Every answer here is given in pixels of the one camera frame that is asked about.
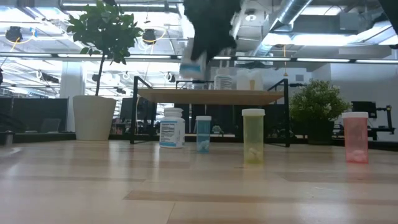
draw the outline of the white planter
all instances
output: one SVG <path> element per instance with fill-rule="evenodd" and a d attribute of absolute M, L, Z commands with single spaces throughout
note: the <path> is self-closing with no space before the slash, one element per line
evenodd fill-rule
<path fill-rule="evenodd" d="M 73 97 L 76 139 L 105 141 L 109 138 L 116 100 L 100 96 Z"/>

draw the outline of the potted plant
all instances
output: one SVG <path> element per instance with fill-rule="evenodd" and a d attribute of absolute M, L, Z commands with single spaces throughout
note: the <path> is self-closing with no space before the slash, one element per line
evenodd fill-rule
<path fill-rule="evenodd" d="M 105 60 L 126 64 L 129 48 L 134 47 L 142 29 L 134 22 L 134 15 L 124 14 L 117 5 L 97 1 L 96 6 L 85 6 L 85 13 L 79 19 L 70 16 L 67 32 L 74 33 L 73 41 L 80 41 L 85 48 L 81 54 L 102 55 L 99 72 L 96 75 L 95 96 L 75 96 L 76 138 L 78 140 L 107 140 L 112 125 L 116 100 L 99 97 L 101 75 Z"/>
<path fill-rule="evenodd" d="M 309 144 L 331 144 L 334 120 L 350 108 L 337 86 L 321 80 L 310 80 L 290 101 L 290 115 L 308 128 Z"/>

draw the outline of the pipe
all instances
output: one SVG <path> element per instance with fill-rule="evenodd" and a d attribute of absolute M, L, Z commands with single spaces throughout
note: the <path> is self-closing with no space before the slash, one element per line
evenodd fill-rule
<path fill-rule="evenodd" d="M 281 3 L 281 8 L 279 9 L 278 16 L 270 24 L 268 32 L 265 34 L 264 39 L 267 37 L 269 31 L 291 25 L 298 18 L 299 15 L 304 11 L 304 9 L 312 2 L 312 0 L 284 0 Z M 251 56 L 264 57 L 272 49 L 272 45 L 267 45 L 260 43 L 256 50 L 254 50 Z"/>

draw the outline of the wooden tabletop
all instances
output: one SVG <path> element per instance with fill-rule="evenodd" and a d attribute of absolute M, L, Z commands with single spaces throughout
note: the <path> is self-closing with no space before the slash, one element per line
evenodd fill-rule
<path fill-rule="evenodd" d="M 138 95 L 154 103 L 201 105 L 268 105 L 284 97 L 283 92 L 254 90 L 139 89 Z"/>
<path fill-rule="evenodd" d="M 197 153 L 159 142 L 59 141 L 0 146 L 1 224 L 397 224 L 398 153 L 241 143 Z"/>

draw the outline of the green plant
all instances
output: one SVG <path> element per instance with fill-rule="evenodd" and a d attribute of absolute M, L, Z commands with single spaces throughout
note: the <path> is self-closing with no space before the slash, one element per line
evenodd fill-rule
<path fill-rule="evenodd" d="M 98 96 L 105 58 L 126 64 L 126 57 L 130 57 L 129 48 L 135 46 L 143 31 L 134 22 L 134 15 L 125 15 L 120 6 L 97 0 L 96 6 L 87 5 L 84 11 L 79 19 L 70 16 L 71 25 L 67 32 L 74 33 L 73 41 L 87 46 L 81 54 L 102 54 L 95 93 Z"/>
<path fill-rule="evenodd" d="M 310 80 L 290 101 L 290 115 L 300 122 L 333 121 L 350 108 L 337 86 L 320 80 Z"/>

